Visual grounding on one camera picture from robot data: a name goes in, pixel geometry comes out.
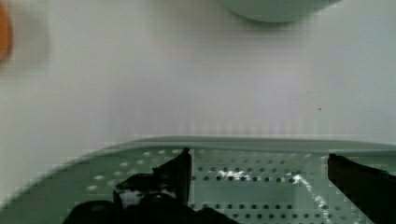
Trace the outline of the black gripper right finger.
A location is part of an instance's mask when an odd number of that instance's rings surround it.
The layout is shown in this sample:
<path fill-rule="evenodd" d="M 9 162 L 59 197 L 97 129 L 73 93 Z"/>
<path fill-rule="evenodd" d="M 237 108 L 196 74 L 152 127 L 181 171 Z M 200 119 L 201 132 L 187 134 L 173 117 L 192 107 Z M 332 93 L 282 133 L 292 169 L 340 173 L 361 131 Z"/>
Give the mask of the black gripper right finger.
<path fill-rule="evenodd" d="M 395 176 L 381 169 L 330 154 L 329 180 L 374 224 L 395 224 Z"/>

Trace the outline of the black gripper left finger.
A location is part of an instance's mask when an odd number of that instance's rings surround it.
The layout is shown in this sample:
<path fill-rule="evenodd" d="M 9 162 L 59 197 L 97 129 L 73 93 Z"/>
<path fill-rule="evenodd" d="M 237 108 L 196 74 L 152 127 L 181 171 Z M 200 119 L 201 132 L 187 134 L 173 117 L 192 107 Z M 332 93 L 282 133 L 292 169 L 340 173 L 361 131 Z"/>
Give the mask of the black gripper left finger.
<path fill-rule="evenodd" d="M 148 174 L 131 175 L 116 185 L 110 201 L 76 205 L 62 224 L 239 224 L 209 207 L 188 206 L 192 158 L 185 147 Z"/>

